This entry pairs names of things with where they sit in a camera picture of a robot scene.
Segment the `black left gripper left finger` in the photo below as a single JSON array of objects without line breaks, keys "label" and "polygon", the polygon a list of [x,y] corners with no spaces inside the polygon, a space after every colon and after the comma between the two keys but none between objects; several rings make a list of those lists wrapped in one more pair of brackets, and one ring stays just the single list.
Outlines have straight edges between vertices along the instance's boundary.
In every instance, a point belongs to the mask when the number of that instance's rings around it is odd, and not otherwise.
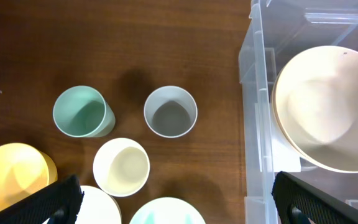
[{"label": "black left gripper left finger", "polygon": [[74,224],[83,198],[78,177],[71,175],[0,211],[0,224]]}]

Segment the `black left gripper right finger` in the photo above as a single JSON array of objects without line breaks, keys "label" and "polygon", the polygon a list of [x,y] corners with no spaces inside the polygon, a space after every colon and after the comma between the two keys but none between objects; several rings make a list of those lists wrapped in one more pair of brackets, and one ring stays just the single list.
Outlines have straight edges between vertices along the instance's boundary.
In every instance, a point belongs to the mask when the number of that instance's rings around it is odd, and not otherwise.
[{"label": "black left gripper right finger", "polygon": [[284,224],[358,224],[358,209],[287,172],[279,172],[272,197]]}]

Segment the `cream plastic cup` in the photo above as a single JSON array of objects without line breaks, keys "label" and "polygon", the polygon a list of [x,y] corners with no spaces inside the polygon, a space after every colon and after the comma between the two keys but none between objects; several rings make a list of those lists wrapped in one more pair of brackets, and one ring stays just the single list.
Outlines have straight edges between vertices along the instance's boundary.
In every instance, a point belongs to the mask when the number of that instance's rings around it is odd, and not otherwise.
[{"label": "cream plastic cup", "polygon": [[94,179],[104,192],[114,197],[137,193],[149,174],[149,157],[145,149],[132,139],[112,139],[103,144],[94,157]]}]

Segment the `mint green plastic cup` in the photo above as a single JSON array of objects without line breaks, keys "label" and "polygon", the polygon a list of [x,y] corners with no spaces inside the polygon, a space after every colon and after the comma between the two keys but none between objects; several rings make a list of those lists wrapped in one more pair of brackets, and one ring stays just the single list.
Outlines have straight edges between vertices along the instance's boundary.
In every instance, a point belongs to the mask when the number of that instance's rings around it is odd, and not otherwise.
[{"label": "mint green plastic cup", "polygon": [[56,127],[73,138],[98,138],[109,134],[116,117],[100,92],[90,86],[65,90],[53,106]]}]

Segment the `cream plastic bowl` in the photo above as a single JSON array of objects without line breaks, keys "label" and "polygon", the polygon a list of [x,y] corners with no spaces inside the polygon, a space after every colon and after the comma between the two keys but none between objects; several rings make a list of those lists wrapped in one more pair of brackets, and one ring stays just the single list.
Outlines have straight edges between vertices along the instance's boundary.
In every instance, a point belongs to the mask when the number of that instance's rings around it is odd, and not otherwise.
[{"label": "cream plastic bowl", "polygon": [[325,45],[295,55],[272,91],[275,124],[323,169],[358,173],[358,51]]}]

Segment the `grey plastic cup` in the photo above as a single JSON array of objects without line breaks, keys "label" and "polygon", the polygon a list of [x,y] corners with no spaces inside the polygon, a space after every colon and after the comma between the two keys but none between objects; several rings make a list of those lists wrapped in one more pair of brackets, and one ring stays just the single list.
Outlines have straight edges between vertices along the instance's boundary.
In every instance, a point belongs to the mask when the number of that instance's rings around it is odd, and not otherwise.
[{"label": "grey plastic cup", "polygon": [[179,86],[162,86],[154,90],[144,104],[147,126],[163,138],[179,138],[189,133],[198,119],[193,96]]}]

